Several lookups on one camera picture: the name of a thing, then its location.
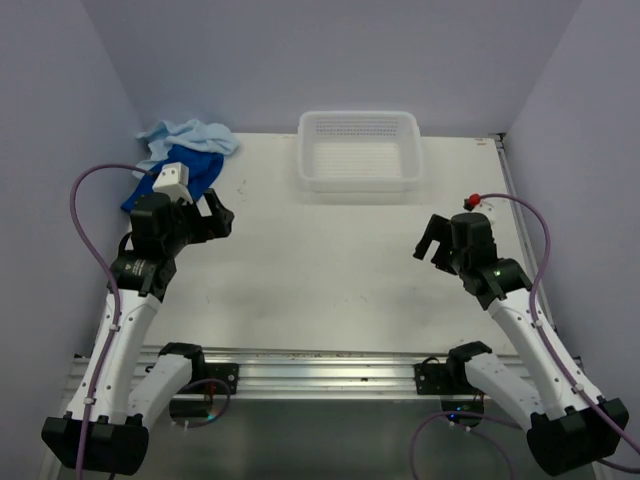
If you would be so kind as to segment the dark blue towel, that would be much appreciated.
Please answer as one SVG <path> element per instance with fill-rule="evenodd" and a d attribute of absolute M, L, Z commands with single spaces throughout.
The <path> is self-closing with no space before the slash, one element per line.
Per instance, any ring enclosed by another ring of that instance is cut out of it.
<path fill-rule="evenodd" d="M 168 152 L 166 159 L 157 162 L 144 170 L 158 173 L 162 167 L 170 163 L 182 163 L 188 168 L 188 191 L 193 200 L 199 200 L 222 171 L 224 156 L 220 153 L 199 152 L 186 147 L 174 145 Z M 152 192 L 154 180 L 143 175 L 130 197 L 121 205 L 124 212 L 129 213 L 135 206 L 136 200 Z"/>

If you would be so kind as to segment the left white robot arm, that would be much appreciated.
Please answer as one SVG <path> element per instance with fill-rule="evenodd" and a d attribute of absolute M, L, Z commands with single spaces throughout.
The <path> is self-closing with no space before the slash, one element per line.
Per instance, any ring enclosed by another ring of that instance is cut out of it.
<path fill-rule="evenodd" d="M 152 321 L 187 246 L 231 234 L 234 214 L 214 189 L 204 191 L 207 212 L 165 193 L 141 196 L 130 212 L 131 229 L 109 268 L 108 294 L 94 350 L 64 414 L 45 420 L 41 437 L 60 463 L 83 474 L 135 474 L 150 433 L 181 392 L 224 393 L 232 386 L 210 376 L 201 346 L 170 342 L 139 384 L 134 373 Z"/>

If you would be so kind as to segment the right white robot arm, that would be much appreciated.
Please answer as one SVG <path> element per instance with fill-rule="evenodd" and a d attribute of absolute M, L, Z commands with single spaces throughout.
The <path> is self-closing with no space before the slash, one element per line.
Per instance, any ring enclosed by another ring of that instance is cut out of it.
<path fill-rule="evenodd" d="M 481 213 L 432 215 L 415 258 L 423 259 L 432 243 L 438 245 L 432 264 L 462 281 L 530 375 L 524 381 L 476 341 L 450 350 L 449 387 L 491 397 L 524 431 L 534 460 L 550 476 L 613 455 L 629 420 L 626 407 L 618 398 L 606 399 L 571 358 L 521 265 L 499 256 L 490 220 Z"/>

